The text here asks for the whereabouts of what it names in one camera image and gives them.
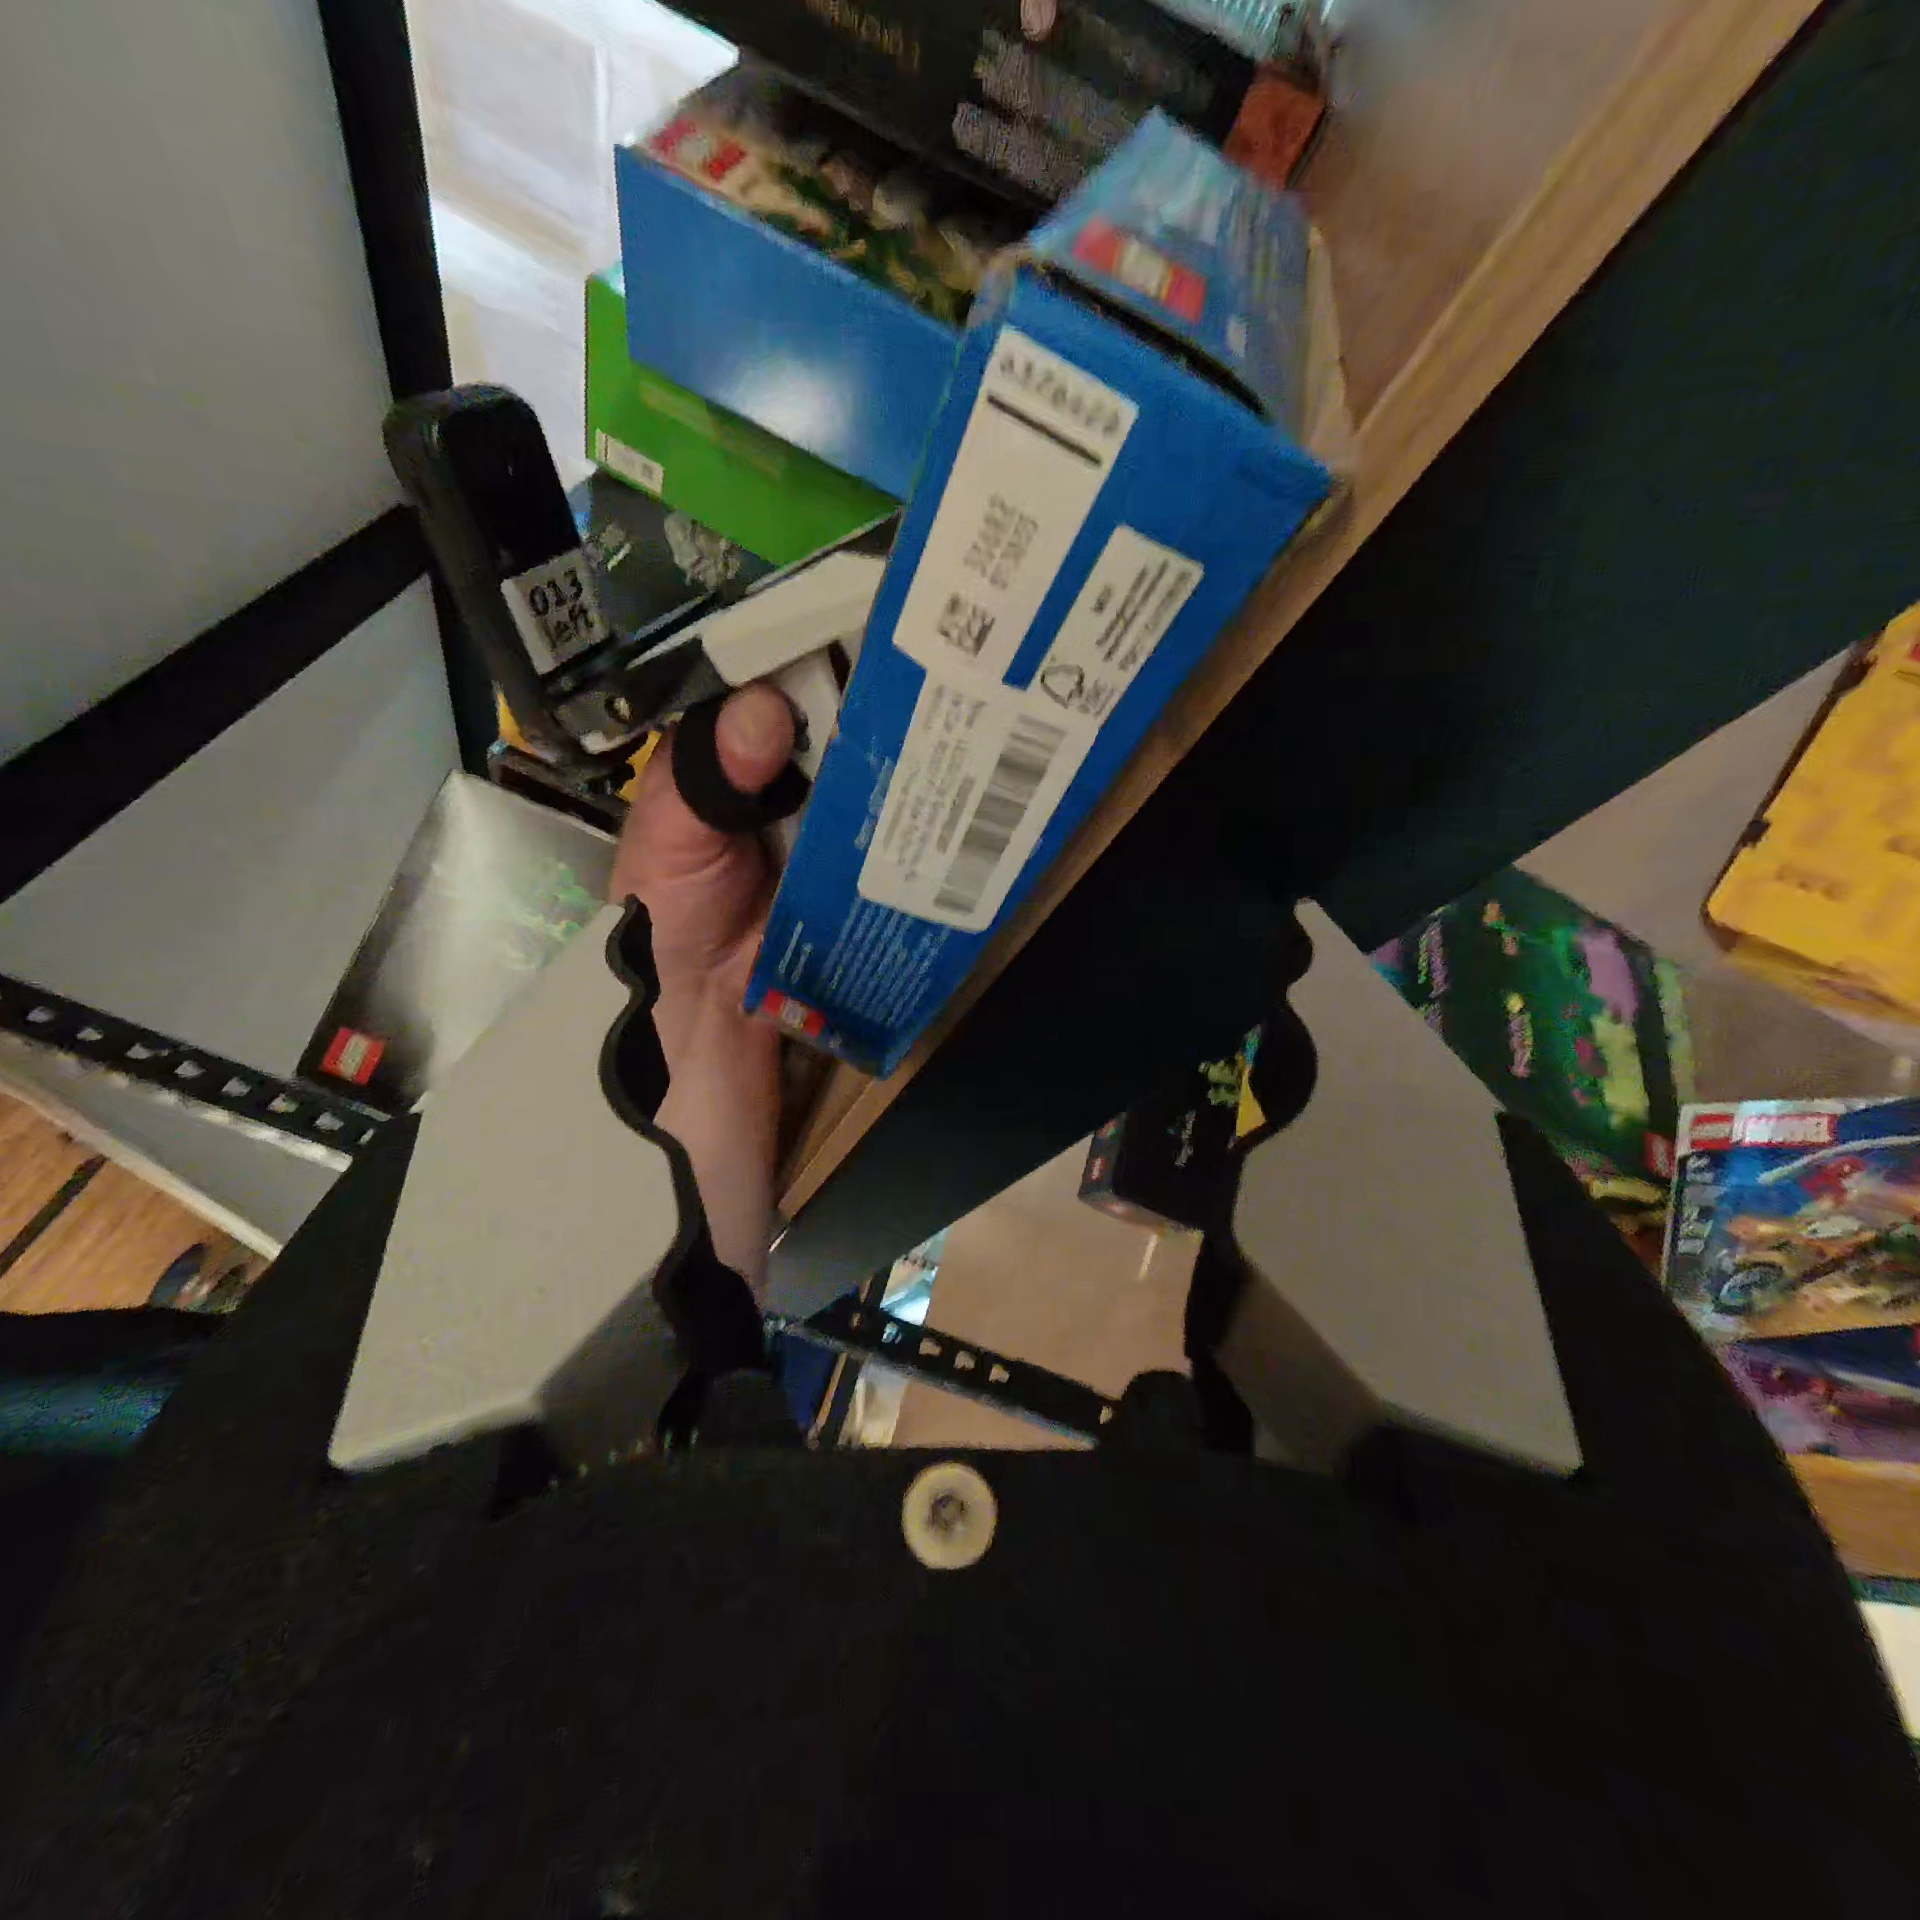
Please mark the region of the purple and green box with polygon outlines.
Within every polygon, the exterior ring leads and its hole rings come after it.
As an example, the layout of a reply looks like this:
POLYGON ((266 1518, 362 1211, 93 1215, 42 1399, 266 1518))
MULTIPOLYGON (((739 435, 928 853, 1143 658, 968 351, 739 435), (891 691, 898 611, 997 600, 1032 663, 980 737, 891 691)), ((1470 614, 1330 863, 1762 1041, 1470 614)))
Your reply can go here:
POLYGON ((1663 1209, 1696 1080, 1675 961, 1520 867, 1406 926, 1371 961, 1604 1207, 1663 1209))

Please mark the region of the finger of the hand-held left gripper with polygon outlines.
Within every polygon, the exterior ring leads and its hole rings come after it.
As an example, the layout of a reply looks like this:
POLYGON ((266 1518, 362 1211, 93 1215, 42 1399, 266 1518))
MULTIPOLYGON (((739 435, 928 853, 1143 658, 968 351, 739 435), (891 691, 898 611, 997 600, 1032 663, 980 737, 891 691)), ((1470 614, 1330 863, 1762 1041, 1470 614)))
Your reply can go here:
POLYGON ((835 641, 859 640, 901 530, 882 517, 680 621, 622 664, 624 707, 687 707, 766 681, 835 641))

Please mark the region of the perforated black metal rail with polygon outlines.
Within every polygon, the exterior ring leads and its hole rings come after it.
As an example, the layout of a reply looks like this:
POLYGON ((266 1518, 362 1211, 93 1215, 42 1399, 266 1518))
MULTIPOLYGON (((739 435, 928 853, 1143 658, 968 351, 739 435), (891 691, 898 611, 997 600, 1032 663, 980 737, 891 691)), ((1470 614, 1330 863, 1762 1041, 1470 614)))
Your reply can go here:
POLYGON ((231 1061, 122 1014, 2 974, 2 1033, 60 1071, 219 1123, 302 1160, 349 1166, 389 1115, 231 1061))
POLYGON ((995 1352, 940 1328, 906 1321, 859 1297, 829 1302, 806 1317, 766 1312, 762 1326, 767 1336, 795 1336, 843 1358, 869 1359, 885 1371, 1046 1433, 1094 1442, 1118 1419, 1118 1400, 1085 1382, 1051 1373, 1030 1359, 995 1352))

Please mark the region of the blue toy brick set box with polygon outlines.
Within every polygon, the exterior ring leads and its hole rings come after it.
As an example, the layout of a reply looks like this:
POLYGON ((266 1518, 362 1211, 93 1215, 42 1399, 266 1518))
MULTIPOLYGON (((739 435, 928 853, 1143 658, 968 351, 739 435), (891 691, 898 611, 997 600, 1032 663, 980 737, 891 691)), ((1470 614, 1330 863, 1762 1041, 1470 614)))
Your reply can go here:
POLYGON ((1350 470, 1320 233, 1148 114, 973 298, 748 1011, 898 1066, 1350 470))

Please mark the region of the blue box with plant picture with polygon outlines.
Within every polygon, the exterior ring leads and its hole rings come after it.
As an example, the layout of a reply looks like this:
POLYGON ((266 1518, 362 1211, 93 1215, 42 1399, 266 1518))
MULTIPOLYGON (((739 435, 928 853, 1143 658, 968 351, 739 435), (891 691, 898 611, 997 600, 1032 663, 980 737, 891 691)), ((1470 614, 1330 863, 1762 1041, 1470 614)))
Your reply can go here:
POLYGON ((906 497, 968 309, 1038 215, 748 56, 613 170, 634 358, 906 497))

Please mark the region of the green toy brick set box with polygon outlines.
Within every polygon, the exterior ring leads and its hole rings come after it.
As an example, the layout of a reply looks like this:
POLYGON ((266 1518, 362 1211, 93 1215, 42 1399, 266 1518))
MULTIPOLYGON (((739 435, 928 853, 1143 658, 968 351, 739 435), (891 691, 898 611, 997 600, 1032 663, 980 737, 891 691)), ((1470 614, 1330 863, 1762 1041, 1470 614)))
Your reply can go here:
POLYGON ((583 440, 615 479, 778 566, 895 514, 895 499, 634 361, 622 269, 583 282, 583 440))

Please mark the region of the black box with green picture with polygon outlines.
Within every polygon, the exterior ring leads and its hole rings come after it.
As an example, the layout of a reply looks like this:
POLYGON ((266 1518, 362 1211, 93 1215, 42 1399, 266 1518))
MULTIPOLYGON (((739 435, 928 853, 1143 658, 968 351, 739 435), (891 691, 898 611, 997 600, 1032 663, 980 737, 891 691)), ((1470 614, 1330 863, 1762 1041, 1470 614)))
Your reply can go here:
POLYGON ((594 918, 615 835, 475 774, 440 784, 298 1078, 405 1112, 594 918))

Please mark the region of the wooden shelf with green edge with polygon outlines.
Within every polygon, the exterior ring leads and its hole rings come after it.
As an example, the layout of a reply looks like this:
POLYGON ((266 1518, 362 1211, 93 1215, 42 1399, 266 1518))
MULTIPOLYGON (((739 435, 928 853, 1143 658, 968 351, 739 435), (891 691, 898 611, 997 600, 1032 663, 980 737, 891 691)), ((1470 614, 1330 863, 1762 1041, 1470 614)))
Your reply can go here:
POLYGON ((806 1312, 1915 600, 1918 6, 1821 5, 787 1226, 806 1312))

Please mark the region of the small black and yellow box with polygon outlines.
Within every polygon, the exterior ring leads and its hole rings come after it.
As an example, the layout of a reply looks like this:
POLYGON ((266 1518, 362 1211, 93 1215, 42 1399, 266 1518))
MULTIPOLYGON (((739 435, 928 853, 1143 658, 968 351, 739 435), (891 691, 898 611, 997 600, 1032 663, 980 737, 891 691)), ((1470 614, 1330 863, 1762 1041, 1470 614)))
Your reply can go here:
POLYGON ((1258 1023, 1231 1053, 1203 1061, 1100 1127, 1076 1197, 1154 1234, 1203 1232, 1224 1200, 1246 1138, 1267 1123, 1254 1090, 1262 1039, 1258 1023))

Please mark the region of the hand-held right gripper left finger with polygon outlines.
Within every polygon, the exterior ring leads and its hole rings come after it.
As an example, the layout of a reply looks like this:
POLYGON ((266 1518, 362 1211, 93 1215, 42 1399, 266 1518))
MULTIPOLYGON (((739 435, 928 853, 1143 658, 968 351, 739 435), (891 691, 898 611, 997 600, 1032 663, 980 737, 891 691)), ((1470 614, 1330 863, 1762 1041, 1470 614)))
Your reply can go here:
POLYGON ((605 906, 422 1098, 326 1443, 380 1471, 493 1433, 565 1469, 658 1451, 767 1373, 667 1090, 651 920, 605 906))

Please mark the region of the yellow toy brick set box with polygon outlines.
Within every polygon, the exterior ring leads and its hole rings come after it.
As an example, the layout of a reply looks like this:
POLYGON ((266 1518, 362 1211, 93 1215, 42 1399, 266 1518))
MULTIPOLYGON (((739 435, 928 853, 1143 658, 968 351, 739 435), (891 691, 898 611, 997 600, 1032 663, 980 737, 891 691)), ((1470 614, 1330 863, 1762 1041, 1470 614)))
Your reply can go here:
POLYGON ((1918 608, 1850 654, 1701 918, 1735 969, 1915 1046, 1918 608))

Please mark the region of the blue box with vehicle picture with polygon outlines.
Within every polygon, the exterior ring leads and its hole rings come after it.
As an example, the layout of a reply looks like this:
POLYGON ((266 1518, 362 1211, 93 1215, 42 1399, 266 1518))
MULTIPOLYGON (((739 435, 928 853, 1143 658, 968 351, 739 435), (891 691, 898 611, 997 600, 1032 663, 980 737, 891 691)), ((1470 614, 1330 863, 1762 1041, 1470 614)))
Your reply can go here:
POLYGON ((1685 1106, 1662 1280, 1718 1344, 1915 1328, 1915 1095, 1685 1106))

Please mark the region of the person's left hand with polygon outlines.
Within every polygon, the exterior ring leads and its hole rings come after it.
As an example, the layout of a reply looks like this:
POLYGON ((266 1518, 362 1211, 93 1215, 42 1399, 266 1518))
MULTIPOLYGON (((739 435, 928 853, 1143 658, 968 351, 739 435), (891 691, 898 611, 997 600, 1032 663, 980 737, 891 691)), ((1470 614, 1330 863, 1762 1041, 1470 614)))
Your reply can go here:
POLYGON ((685 713, 640 769, 610 898, 640 899, 651 920, 656 1022, 671 1053, 702 1016, 773 1037, 748 1011, 748 984, 778 885, 764 802, 788 786, 795 745, 794 704, 755 681, 685 713))

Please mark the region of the purple toy brick set box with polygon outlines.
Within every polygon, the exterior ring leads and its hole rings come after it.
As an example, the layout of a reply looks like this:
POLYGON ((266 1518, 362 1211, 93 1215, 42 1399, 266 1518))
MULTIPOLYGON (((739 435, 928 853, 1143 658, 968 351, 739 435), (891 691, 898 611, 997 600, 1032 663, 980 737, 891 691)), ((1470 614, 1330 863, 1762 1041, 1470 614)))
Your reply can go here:
POLYGON ((1718 1361, 1786 1455, 1918 1465, 1918 1326, 1718 1346, 1718 1361))

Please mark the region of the black metal rack frame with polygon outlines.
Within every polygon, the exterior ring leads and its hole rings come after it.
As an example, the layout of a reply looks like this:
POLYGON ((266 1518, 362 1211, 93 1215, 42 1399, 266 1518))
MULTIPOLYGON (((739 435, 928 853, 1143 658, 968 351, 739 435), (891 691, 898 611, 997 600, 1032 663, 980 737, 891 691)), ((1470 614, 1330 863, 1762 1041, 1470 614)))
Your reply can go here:
MULTIPOLYGON (((400 1, 323 1, 378 337, 395 400, 451 371, 414 50, 400 1)), ((69 857, 408 584, 431 584, 456 760, 483 767, 493 694, 416 511, 391 506, 5 763, 2 898, 69 857)))

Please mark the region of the person's left forearm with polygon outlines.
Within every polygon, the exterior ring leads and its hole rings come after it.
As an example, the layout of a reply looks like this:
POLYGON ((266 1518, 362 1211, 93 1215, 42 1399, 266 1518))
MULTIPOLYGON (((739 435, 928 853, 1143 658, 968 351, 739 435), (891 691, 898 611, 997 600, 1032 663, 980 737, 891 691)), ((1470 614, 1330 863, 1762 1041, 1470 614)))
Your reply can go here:
POLYGON ((735 991, 702 981, 664 982, 653 1022, 667 1066, 656 1123, 687 1153, 716 1254, 764 1294, 778 1237, 782 1039, 735 991))

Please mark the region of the black toy brick set box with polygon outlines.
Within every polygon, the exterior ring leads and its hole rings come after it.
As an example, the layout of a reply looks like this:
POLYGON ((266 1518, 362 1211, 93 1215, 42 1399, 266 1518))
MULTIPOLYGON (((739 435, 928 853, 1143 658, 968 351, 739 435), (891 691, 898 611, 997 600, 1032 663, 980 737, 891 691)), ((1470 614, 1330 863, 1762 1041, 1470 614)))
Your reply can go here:
POLYGON ((1328 121, 1320 5, 671 1, 878 136, 1046 207, 1151 111, 1290 184, 1328 121))

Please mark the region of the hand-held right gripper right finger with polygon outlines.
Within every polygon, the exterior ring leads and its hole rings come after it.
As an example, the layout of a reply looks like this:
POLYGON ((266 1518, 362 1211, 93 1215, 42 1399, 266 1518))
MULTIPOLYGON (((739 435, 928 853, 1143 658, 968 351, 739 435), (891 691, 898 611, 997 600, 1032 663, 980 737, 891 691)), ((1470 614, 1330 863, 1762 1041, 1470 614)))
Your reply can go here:
POLYGON ((1378 1429, 1571 1477, 1579 1442, 1494 1098, 1319 903, 1254 1051, 1192 1269, 1254 1451, 1338 1471, 1378 1429))

